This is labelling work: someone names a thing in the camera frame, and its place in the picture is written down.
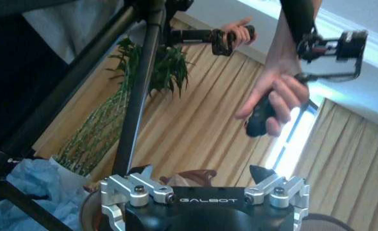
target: striped curtain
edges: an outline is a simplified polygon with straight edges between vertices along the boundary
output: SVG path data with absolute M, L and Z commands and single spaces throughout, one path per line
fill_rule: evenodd
M 378 231 L 378 125 L 326 100 L 295 169 L 311 185 L 311 212 Z

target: bright window light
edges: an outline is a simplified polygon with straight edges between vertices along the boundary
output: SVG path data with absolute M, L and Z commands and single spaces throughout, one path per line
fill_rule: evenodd
M 295 170 L 299 156 L 302 154 L 312 128 L 314 120 L 314 114 L 306 111 L 302 115 L 302 119 L 298 123 L 291 139 L 284 145 L 284 151 L 282 153 L 278 166 L 275 166 L 274 170 L 287 179 L 291 177 L 291 174 Z
M 271 149 L 271 154 L 270 154 L 268 159 L 266 161 L 264 168 L 267 168 L 267 169 L 272 169 L 274 168 L 274 164 L 278 161 L 278 157 L 279 157 L 282 148 L 284 146 L 284 143 L 287 141 L 287 137 L 290 136 L 290 132 L 291 132 L 295 120 L 298 118 L 298 114 L 299 114 L 299 108 L 292 109 L 291 110 L 291 120 L 284 125 L 284 127 L 282 129 L 282 132 L 280 132 L 280 135 L 278 137 L 276 143 L 275 143 L 275 145 L 274 145 L 274 147 Z

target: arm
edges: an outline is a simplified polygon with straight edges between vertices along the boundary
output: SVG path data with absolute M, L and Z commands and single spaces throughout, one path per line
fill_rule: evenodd
M 314 15 L 316 16 L 322 0 L 312 0 Z M 290 111 L 308 101 L 308 88 L 300 84 L 292 75 L 300 72 L 300 62 L 295 51 L 295 42 L 288 29 L 283 12 L 279 16 L 278 29 L 267 54 L 264 70 L 255 87 L 238 111 L 235 117 L 246 119 L 262 96 L 272 89 L 268 99 L 276 112 L 276 117 L 266 121 L 267 133 L 278 136 L 280 124 L 291 119 Z

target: metal bolt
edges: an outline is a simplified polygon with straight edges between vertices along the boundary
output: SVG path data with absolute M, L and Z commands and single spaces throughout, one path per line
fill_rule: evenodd
M 137 186 L 135 187 L 135 192 L 136 192 L 136 193 L 144 193 L 144 186 L 143 186 L 143 185 L 137 185 Z
M 246 196 L 244 196 L 244 201 L 246 201 L 246 203 L 247 203 L 248 205 L 252 205 L 254 199 L 252 199 L 252 197 L 251 197 L 250 195 L 246 195 Z
M 283 187 L 275 187 L 274 188 L 274 194 L 275 195 L 282 195 L 284 193 L 284 188 Z
M 176 196 L 171 193 L 169 195 L 167 195 L 165 203 L 168 204 L 175 203 L 175 199 L 176 199 Z

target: window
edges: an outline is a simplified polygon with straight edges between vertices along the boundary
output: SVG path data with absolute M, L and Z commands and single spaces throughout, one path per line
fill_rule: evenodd
M 284 125 L 282 134 L 272 147 L 264 167 L 291 177 L 315 122 L 318 106 L 310 101 L 306 108 L 291 111 L 291 121 Z

